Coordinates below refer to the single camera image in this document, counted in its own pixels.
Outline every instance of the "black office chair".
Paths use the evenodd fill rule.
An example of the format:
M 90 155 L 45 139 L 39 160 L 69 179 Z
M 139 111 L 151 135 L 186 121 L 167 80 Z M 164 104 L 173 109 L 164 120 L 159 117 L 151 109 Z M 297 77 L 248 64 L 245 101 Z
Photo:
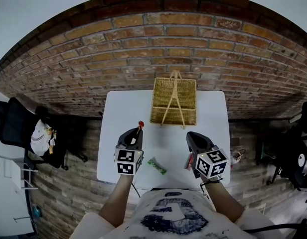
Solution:
M 307 101 L 302 105 L 302 116 L 296 126 L 293 126 L 286 133 L 279 135 L 273 144 L 275 159 L 272 160 L 276 166 L 275 173 L 271 181 L 272 184 L 277 175 L 288 178 L 294 188 L 301 190 L 307 188 L 307 175 L 303 174 L 304 165 L 307 161 L 307 146 L 304 140 L 307 135 Z
M 0 141 L 3 144 L 14 145 L 33 152 L 30 146 L 30 138 L 34 132 L 35 126 L 39 120 L 47 123 L 52 129 L 57 130 L 56 145 L 53 148 L 53 154 L 49 150 L 41 157 L 43 160 L 31 160 L 35 164 L 49 163 L 55 168 L 60 166 L 68 170 L 64 165 L 64 158 L 69 147 L 71 136 L 70 128 L 72 121 L 67 120 L 67 116 L 55 116 L 48 113 L 44 107 L 37 107 L 36 114 L 27 110 L 16 98 L 11 98 L 8 103 L 0 101 Z M 88 159 L 86 156 L 70 151 L 83 162 Z

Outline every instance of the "white table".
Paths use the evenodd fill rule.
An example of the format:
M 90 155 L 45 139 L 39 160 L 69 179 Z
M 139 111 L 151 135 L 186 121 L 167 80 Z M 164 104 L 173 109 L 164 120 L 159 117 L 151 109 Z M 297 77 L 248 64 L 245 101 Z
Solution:
M 99 140 L 97 179 L 117 183 L 119 174 L 114 163 L 114 151 L 118 138 L 127 130 L 137 127 L 138 121 L 145 123 L 143 128 L 144 160 L 134 178 L 138 189 L 188 188 L 200 189 L 200 179 L 195 179 L 192 171 L 184 169 L 189 150 L 186 133 L 194 131 L 209 137 L 230 157 L 230 136 L 227 106 L 221 91 L 197 91 L 197 125 L 163 125 L 149 122 L 153 92 L 113 91 L 107 94 L 102 129 Z M 155 157 L 167 169 L 161 175 L 147 162 Z M 230 182 L 230 163 L 223 174 L 222 183 Z

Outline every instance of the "person's arm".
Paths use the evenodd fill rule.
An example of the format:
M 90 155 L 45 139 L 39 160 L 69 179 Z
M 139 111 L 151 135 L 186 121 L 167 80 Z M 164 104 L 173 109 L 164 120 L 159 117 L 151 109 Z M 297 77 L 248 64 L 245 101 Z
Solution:
M 114 227 L 118 227 L 124 222 L 128 195 L 133 178 L 131 175 L 121 175 L 114 191 L 99 211 L 99 215 Z
M 203 175 L 201 175 L 201 179 L 203 182 L 208 181 Z M 205 188 L 218 213 L 225 215 L 232 222 L 236 222 L 241 217 L 244 207 L 228 193 L 221 182 L 207 184 Z

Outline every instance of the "white bag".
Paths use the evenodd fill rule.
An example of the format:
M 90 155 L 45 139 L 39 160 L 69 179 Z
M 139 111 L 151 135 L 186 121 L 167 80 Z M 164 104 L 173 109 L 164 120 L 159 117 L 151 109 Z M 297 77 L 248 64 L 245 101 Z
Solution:
M 48 134 L 49 125 L 39 120 L 35 126 L 35 130 L 30 138 L 30 146 L 34 153 L 38 156 L 43 156 L 49 149 L 49 141 L 51 134 Z

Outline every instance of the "basket handle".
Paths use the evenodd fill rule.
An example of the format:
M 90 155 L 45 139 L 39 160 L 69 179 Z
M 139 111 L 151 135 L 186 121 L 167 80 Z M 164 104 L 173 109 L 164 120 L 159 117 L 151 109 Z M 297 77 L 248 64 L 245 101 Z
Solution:
M 178 105 L 178 108 L 179 108 L 179 111 L 180 111 L 180 116 L 181 116 L 181 120 L 182 120 L 182 126 L 183 126 L 183 129 L 185 129 L 185 125 L 184 125 L 184 118 L 183 118 L 183 114 L 182 114 L 182 110 L 181 110 L 181 106 L 180 106 L 180 102 L 179 102 L 179 97 L 178 97 L 178 76 L 182 79 L 181 75 L 180 75 L 180 72 L 177 71 L 177 70 L 173 70 L 171 75 L 170 75 L 170 78 L 172 78 L 174 76 L 174 84 L 173 84 L 173 89 L 172 89 L 172 94 L 171 94 L 171 97 L 170 97 L 170 100 L 169 100 L 169 103 L 168 103 L 168 106 L 167 106 L 167 109 L 165 110 L 164 112 L 164 115 L 163 115 L 163 118 L 162 118 L 162 122 L 160 124 L 160 127 L 162 126 L 162 124 L 164 123 L 164 120 L 165 120 L 165 117 L 168 113 L 168 110 L 170 108 L 170 105 L 171 105 L 171 102 L 172 102 L 172 99 L 176 99 L 177 101 L 177 105 Z
M 182 79 L 180 72 L 178 70 L 173 70 L 170 75 L 170 78 L 174 77 L 175 79 L 178 79 L 178 76 L 180 77 L 180 79 Z

